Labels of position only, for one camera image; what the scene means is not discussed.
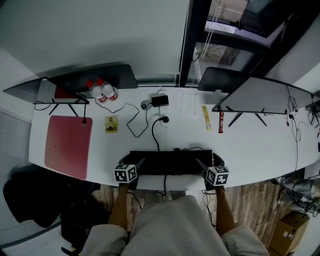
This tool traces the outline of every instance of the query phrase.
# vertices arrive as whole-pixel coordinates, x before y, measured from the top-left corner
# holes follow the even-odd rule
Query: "red wrapper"
[[[219,120],[219,133],[223,134],[224,133],[224,112],[220,112],[220,120]]]

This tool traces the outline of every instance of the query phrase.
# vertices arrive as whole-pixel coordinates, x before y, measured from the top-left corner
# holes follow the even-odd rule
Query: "shirt sleeve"
[[[269,256],[264,244],[248,227],[238,226],[221,238],[231,256]]]
[[[111,224],[93,226],[86,240],[83,256],[118,256],[126,247],[128,233]]]

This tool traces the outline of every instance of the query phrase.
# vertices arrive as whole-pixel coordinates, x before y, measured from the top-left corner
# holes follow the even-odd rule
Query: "red bottle cap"
[[[101,78],[99,78],[99,79],[96,80],[96,84],[98,86],[102,86],[104,84],[104,81]]]
[[[86,81],[86,87],[90,88],[94,85],[94,83],[92,81]]]

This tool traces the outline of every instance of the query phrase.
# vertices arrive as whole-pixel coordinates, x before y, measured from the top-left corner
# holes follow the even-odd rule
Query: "gray shirt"
[[[197,200],[187,195],[143,208],[135,220],[130,242],[116,225],[97,225],[82,250],[83,256],[268,256],[265,246],[247,227],[222,237],[208,222]]]

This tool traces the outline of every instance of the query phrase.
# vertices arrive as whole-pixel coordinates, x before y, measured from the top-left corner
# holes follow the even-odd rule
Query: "pink laptop lid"
[[[87,177],[92,119],[86,117],[50,117],[45,143],[44,164],[59,173],[85,180]]]

